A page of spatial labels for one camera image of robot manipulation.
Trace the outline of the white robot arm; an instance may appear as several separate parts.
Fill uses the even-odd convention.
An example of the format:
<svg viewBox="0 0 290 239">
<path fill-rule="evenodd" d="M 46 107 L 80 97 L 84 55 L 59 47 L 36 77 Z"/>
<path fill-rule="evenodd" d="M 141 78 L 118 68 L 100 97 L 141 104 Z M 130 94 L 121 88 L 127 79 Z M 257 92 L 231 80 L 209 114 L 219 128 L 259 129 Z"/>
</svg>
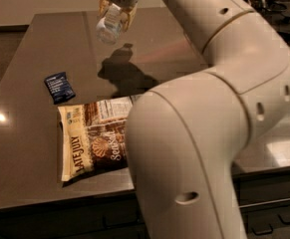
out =
<svg viewBox="0 0 290 239">
<path fill-rule="evenodd" d="M 247 239 L 234 156 L 290 110 L 290 48 L 243 0 L 162 0 L 208 69 L 144 93 L 127 121 L 150 239 Z"/>
</svg>

